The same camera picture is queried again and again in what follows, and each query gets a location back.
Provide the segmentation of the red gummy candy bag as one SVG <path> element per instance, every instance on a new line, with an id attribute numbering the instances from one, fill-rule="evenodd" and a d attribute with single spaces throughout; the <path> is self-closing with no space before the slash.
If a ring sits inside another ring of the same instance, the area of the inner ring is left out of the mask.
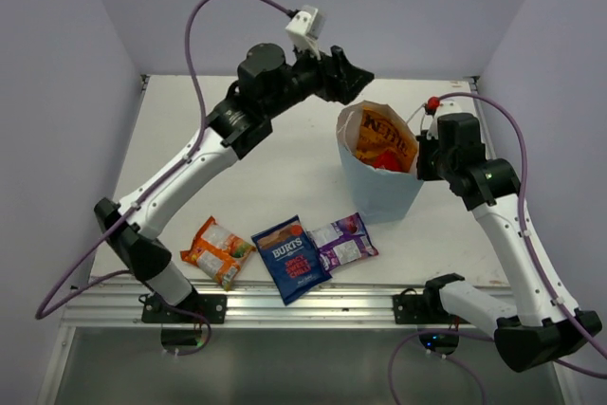
<path id="1" fill-rule="evenodd" d="M 403 168 L 397 155 L 390 150 L 386 150 L 374 158 L 372 166 L 376 169 L 390 171 L 394 173 L 403 173 Z"/>

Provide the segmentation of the yellow Kettle chips bag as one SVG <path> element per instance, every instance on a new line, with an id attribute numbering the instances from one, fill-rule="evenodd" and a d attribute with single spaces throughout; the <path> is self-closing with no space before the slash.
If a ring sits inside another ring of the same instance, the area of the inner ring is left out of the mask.
<path id="1" fill-rule="evenodd" d="M 373 167 L 374 158 L 386 150 L 397 155 L 403 173 L 411 171 L 418 144 L 409 127 L 402 124 L 399 117 L 386 116 L 365 107 L 359 125 L 355 157 L 365 165 Z"/>

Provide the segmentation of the light blue paper bag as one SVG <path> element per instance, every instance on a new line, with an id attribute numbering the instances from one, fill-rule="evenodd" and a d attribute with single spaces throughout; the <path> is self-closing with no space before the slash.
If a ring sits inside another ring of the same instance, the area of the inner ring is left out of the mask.
<path id="1" fill-rule="evenodd" d="M 399 117 L 402 124 L 409 125 L 392 107 L 373 101 L 362 101 L 344 108 L 336 125 L 340 164 L 355 208 L 368 223 L 394 222 L 406 216 L 422 188 L 422 182 L 416 176 L 418 152 L 409 173 L 375 169 L 360 162 L 355 157 L 355 150 L 365 107 L 386 116 Z"/>

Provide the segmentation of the blue Burts chips bag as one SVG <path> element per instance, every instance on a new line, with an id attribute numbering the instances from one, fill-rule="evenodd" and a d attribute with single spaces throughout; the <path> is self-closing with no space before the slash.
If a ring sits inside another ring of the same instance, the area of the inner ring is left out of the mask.
<path id="1" fill-rule="evenodd" d="M 293 304 L 332 276 L 298 215 L 252 236 L 284 305 Z"/>

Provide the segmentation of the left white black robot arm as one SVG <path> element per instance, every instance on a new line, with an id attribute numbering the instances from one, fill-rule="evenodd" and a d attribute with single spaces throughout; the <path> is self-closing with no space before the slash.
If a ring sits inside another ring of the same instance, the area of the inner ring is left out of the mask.
<path id="1" fill-rule="evenodd" d="M 299 51 L 294 64 L 275 44 L 252 47 L 237 67 L 226 97 L 188 144 L 138 190 L 94 208 L 105 243 L 135 278 L 163 302 L 176 322 L 190 320 L 198 293 L 158 236 L 173 216 L 207 183 L 244 158 L 272 132 L 271 122 L 316 96 L 347 105 L 375 78 L 349 62 L 339 46 L 313 55 Z"/>

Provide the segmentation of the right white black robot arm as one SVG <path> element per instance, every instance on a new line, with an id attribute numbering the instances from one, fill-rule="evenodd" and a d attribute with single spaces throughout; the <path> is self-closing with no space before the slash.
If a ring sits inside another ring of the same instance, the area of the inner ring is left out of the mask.
<path id="1" fill-rule="evenodd" d="M 602 329 L 563 286 L 541 242 L 532 238 L 528 212 L 520 208 L 521 183 L 505 159 L 487 159 L 480 122 L 470 113 L 435 115 L 418 136 L 417 175 L 444 180 L 483 229 L 506 274 L 514 302 L 506 304 L 456 273 L 429 280 L 422 309 L 443 322 L 457 316 L 492 337 L 515 372 L 578 351 Z"/>

